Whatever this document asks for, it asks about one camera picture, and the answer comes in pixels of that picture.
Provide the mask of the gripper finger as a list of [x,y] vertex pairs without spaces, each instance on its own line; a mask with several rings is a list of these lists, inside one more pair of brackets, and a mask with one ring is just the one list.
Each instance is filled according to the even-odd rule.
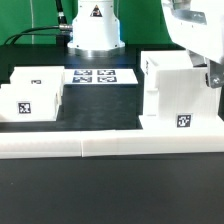
[[206,60],[207,73],[206,84],[210,88],[220,88],[224,86],[224,64]]
[[193,52],[191,50],[188,51],[188,55],[190,57],[192,65],[194,67],[205,67],[206,66],[205,58],[203,56],[196,54],[195,52]]

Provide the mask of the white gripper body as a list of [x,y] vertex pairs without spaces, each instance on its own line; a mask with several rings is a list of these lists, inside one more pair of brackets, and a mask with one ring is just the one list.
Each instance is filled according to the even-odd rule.
[[224,0],[161,0],[171,40],[224,64]]

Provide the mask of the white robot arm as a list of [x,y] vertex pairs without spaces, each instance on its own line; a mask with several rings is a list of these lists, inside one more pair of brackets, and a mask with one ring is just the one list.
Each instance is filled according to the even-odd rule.
[[[160,0],[171,40],[189,52],[195,65],[207,65],[209,87],[224,86],[224,0]],[[93,57],[125,47],[114,0],[78,0],[68,48]]]

